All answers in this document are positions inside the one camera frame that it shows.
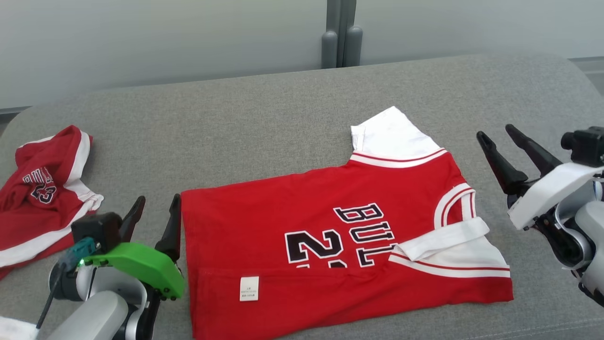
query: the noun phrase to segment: white trim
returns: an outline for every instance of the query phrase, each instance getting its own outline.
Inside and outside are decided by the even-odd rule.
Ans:
[[[470,210],[472,218],[476,217],[476,192],[470,194]]]
[[[469,185],[467,185],[467,183],[462,183],[462,184],[454,186],[453,189],[449,190],[449,192],[447,192],[445,195],[443,195],[443,197],[441,197],[439,203],[436,206],[436,210],[434,211],[434,229],[443,227],[441,220],[443,217],[443,213],[445,213],[445,209],[447,208],[449,201],[451,201],[451,199],[454,198],[461,191],[464,191],[467,189],[471,189],[471,187]]]
[[[447,154],[448,151],[445,149],[440,149],[437,152],[432,152],[431,154],[425,155],[423,157],[416,157],[418,159],[390,159],[385,157],[377,157],[373,155],[366,154],[364,152],[355,151],[352,156],[350,156],[350,160],[354,160],[356,162],[365,163],[369,165],[381,166],[383,168],[412,168],[413,166],[422,165],[424,163],[428,163],[433,159],[436,159],[444,154]]]
[[[67,188],[71,183],[76,180],[79,180],[82,177],[82,171],[84,170],[84,165],[86,164],[86,160],[88,159],[88,155],[90,154],[90,136],[84,131],[80,131],[80,143],[78,144],[77,151],[75,152],[74,162],[71,166],[71,171],[69,172],[69,177],[67,181],[63,185],[63,187],[67,190],[71,190],[80,195],[79,192],[72,190],[71,188]]]
[[[100,204],[100,202],[97,203],[94,200],[84,202],[80,210],[78,210],[71,221],[69,221],[65,227],[59,230],[47,232],[38,237],[32,238],[27,242],[21,243],[18,246],[8,248],[6,250],[0,250],[0,267],[11,266],[12,264],[25,262],[36,257],[39,253],[43,252],[57,241],[65,237],[65,235],[68,235],[71,232],[71,223],[86,215],[88,211],[92,210],[91,208],[95,204]]]
[[[472,192],[461,198],[461,219],[463,221],[471,219],[472,216]]]
[[[411,261],[419,261],[458,244],[482,237],[488,232],[489,227],[482,218],[471,218],[399,243],[395,252],[405,255]]]
[[[94,200],[95,204],[92,206],[90,210],[97,210],[101,206],[101,202],[104,200],[104,196],[95,194],[92,190],[88,189],[88,187],[82,183],[81,180],[73,181],[69,186],[63,186],[63,188],[75,192],[78,195],[78,199],[82,202],[86,202],[88,200]]]
[[[396,255],[390,255],[389,261],[402,264],[403,266],[419,270],[432,275],[447,276],[450,278],[482,278],[482,277],[510,277],[510,271],[506,269],[445,269],[426,266],[419,262],[413,262]]]
[[[21,148],[23,148],[25,145],[28,145],[28,144],[46,142],[47,140],[51,140],[51,139],[53,139],[53,138],[54,138],[54,136],[50,136],[50,137],[42,138],[42,139],[39,139],[39,140],[34,140],[33,142],[27,142],[27,143],[25,143],[25,144],[21,145],[20,147],[18,147],[17,149],[21,149]]]
[[[457,201],[462,200],[464,197],[468,197],[471,195],[471,193],[476,192],[474,189],[465,189],[464,191],[459,192],[457,195],[453,196],[453,199],[447,204],[445,211],[443,213],[443,215],[440,217],[440,221],[442,222],[441,227],[445,227],[448,225],[448,217],[449,217],[449,211],[451,210],[451,208],[453,208],[453,206],[457,203]],[[461,213],[463,216],[463,202],[461,202]]]
[[[357,154],[357,155],[361,155],[361,156],[366,156],[369,158],[375,158],[375,159],[380,159],[380,160],[386,160],[386,161],[392,161],[392,162],[411,162],[411,161],[415,161],[418,159],[422,159],[424,157],[428,157],[432,154],[436,154],[437,152],[441,152],[441,151],[446,151],[445,148],[437,148],[436,150],[432,150],[430,152],[423,152],[421,154],[414,154],[411,157],[388,157],[388,156],[381,156],[381,155],[376,155],[376,154],[372,154],[370,152],[365,152],[365,151],[360,151],[360,150],[354,150],[353,153]]]

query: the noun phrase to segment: white wall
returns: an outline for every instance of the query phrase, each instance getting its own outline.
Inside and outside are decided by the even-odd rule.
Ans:
[[[604,56],[603,0],[358,0],[361,64],[492,51]]]
[[[325,0],[1,0],[0,108],[320,67]]]

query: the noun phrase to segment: jersey armhole trim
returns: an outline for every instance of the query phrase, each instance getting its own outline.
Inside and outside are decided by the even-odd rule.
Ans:
[[[509,278],[509,267],[447,267],[422,261],[413,262],[405,255],[398,253],[390,254],[389,261],[402,264],[405,267],[419,270],[428,274],[447,276],[450,278],[481,278],[500,277]]]
[[[475,193],[476,190],[472,189],[467,183],[461,183],[443,195],[434,210],[434,229],[440,229],[447,225],[449,211],[458,200],[461,200],[461,214],[464,220],[476,217],[474,208]]]
[[[447,153],[447,150],[440,148],[435,152],[430,152],[429,154],[425,154],[421,157],[416,157],[413,159],[390,159],[385,157],[376,157],[374,155],[367,154],[366,152],[354,151],[352,156],[350,156],[350,160],[369,165],[381,166],[383,168],[402,169],[428,163],[431,160]]]

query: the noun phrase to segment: chicago bulls jersey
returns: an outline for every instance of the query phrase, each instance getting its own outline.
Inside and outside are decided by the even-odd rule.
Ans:
[[[98,209],[103,196],[80,181],[91,144],[69,126],[17,149],[17,170],[0,190],[0,278],[72,245],[71,222]]]
[[[396,108],[352,134],[345,165],[182,193],[195,337],[512,299],[450,153]]]

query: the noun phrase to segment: black camera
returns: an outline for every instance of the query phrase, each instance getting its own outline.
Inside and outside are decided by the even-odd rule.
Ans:
[[[601,126],[566,132],[560,145],[573,152],[570,159],[575,163],[595,168],[604,166],[604,128]]]

